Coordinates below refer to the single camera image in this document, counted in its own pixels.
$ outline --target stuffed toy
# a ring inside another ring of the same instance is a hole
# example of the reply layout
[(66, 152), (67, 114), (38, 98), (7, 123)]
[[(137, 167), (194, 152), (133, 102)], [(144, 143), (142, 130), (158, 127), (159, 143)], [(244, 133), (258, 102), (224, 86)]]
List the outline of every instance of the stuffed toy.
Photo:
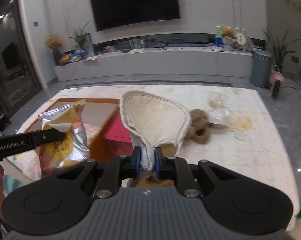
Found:
[(205, 144), (209, 140), (209, 121), (205, 111), (194, 109), (190, 112), (191, 126), (185, 138), (192, 139), (196, 143)]

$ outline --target black tv screen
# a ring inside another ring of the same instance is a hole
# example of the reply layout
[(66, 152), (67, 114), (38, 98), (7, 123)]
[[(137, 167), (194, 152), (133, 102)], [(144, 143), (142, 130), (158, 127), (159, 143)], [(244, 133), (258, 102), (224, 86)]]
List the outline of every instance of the black tv screen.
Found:
[(2, 57), (7, 70), (14, 68), (21, 63), (17, 45), (13, 42), (3, 50)]
[(180, 19), (178, 0), (91, 0), (97, 31), (127, 24)]

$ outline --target chip bag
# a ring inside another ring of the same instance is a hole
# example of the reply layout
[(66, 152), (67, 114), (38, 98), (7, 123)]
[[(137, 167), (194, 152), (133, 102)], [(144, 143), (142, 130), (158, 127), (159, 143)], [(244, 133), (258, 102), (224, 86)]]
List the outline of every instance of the chip bag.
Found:
[(42, 121), (42, 130), (55, 128), (66, 133), (63, 141), (47, 143), (40, 147), (42, 177), (89, 158), (90, 151), (81, 119), (84, 106), (83, 99), (38, 115)]

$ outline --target pink box lid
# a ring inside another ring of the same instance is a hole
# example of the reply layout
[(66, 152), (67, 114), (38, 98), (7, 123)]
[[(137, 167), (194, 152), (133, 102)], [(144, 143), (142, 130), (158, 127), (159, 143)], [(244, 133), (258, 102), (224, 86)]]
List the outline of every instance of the pink box lid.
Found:
[(132, 143), (129, 132), (123, 126), (120, 113), (118, 113), (108, 131), (105, 133), (104, 138), (112, 141)]

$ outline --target pink box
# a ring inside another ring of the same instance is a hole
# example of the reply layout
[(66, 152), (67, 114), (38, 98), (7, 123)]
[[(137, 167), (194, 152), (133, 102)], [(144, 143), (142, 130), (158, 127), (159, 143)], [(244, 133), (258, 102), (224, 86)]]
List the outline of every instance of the pink box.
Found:
[(108, 148), (113, 156), (132, 155), (132, 141), (129, 132), (123, 126), (121, 115), (119, 113), (105, 133), (104, 138), (106, 139)]

